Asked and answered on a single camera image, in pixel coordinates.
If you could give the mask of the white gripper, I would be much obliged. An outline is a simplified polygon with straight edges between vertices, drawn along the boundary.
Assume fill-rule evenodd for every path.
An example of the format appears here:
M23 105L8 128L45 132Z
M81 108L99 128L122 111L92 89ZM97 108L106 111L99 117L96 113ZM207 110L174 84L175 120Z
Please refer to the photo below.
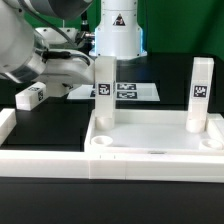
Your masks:
M42 58L46 68L37 81L66 87L95 83L94 60L80 51L52 49L45 51Z

